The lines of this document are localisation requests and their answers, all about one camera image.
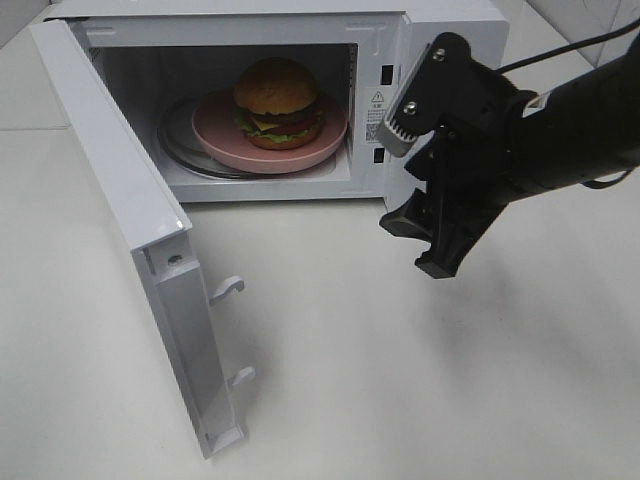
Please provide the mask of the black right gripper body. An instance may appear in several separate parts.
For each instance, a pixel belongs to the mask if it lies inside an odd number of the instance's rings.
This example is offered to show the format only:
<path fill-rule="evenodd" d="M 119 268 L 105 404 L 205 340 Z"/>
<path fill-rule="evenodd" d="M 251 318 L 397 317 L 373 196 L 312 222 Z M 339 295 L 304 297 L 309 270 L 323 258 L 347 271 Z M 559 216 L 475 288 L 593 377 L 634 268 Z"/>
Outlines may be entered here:
<path fill-rule="evenodd" d="M 426 184 L 435 222 L 448 204 L 491 204 L 492 191 L 510 167 L 508 130 L 503 124 L 487 133 L 439 126 L 434 136 L 405 164 L 405 169 Z"/>

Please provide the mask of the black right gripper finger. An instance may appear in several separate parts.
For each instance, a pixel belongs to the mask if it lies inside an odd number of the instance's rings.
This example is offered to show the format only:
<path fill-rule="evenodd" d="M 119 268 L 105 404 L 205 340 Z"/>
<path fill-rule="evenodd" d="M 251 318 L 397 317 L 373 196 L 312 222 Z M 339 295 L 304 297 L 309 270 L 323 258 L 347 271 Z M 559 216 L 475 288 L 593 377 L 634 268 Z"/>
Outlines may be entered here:
<path fill-rule="evenodd" d="M 504 206 L 448 204 L 437 216 L 430 248 L 414 262 L 431 278 L 453 278 L 472 248 L 501 215 Z"/>
<path fill-rule="evenodd" d="M 384 214 L 379 225 L 395 237 L 431 242 L 436 222 L 429 195 L 415 189 L 400 207 Z"/>

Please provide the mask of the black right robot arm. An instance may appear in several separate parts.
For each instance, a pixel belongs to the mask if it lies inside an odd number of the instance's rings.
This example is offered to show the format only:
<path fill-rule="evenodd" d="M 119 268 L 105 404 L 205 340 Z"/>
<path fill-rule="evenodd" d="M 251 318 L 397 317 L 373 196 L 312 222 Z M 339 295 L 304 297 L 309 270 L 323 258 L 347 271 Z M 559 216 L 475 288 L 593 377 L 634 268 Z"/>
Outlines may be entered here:
<path fill-rule="evenodd" d="M 452 34 L 426 52 L 390 119 L 428 142 L 406 163 L 424 182 L 381 226 L 425 241 L 416 260 L 454 276 L 511 203 L 577 184 L 606 187 L 639 165 L 639 49 L 546 94 L 516 88 Z"/>

